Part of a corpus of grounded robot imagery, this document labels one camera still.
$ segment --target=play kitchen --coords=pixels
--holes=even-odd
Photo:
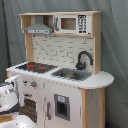
[[[19,113],[37,128],[105,128],[105,87],[114,78],[101,71],[101,12],[20,17],[27,62],[7,69],[22,76],[31,104]]]

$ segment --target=fabric backdrop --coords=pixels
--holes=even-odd
[[[106,88],[106,121],[128,128],[128,0],[4,0],[11,64],[25,60],[20,13],[102,11],[102,70],[115,77]]]
[[[4,9],[2,0],[0,0],[0,83],[4,82],[7,78],[6,68],[8,66],[8,61],[6,41]]]

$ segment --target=dishwasher door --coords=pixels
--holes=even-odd
[[[56,82],[45,82],[47,128],[83,128],[81,90]]]

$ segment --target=floor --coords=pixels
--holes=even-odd
[[[12,120],[11,116],[1,116],[0,123]]]

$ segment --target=kitchen countertop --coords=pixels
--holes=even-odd
[[[32,75],[32,76],[37,76],[37,77],[41,77],[41,78],[47,79],[47,80],[53,80],[53,81],[62,82],[65,84],[70,84],[72,86],[77,86],[77,87],[83,88],[83,89],[97,89],[97,88],[107,87],[107,86],[111,85],[114,81],[114,77],[111,74],[104,72],[104,71],[101,71],[96,75],[91,75],[84,81],[75,81],[75,80],[53,77],[51,75],[53,72],[56,72],[57,70],[59,70],[61,68],[67,68],[67,67],[58,66],[57,68],[50,70],[49,72],[47,72],[45,74],[38,74],[38,73],[33,73],[31,71],[24,71],[21,69],[20,70],[16,69],[17,66],[21,66],[26,63],[27,62],[10,67],[6,71],[14,71],[17,73],[24,73],[24,74],[28,74],[28,75]]]

